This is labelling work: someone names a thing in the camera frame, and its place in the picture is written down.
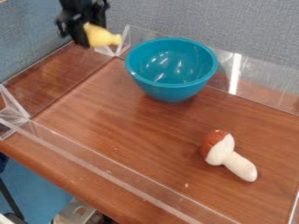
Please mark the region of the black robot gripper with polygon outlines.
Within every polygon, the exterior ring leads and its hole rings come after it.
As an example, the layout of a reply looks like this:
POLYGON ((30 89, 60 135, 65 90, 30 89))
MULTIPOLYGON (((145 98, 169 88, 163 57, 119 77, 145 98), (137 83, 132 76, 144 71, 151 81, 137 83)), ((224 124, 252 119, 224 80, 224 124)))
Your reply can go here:
POLYGON ((77 45, 89 48, 84 24, 88 21, 93 25, 103 28, 107 27, 109 2, 108 0, 58 0, 58 2, 61 11, 54 19, 54 24, 57 25, 60 36, 65 38, 70 35, 77 45))

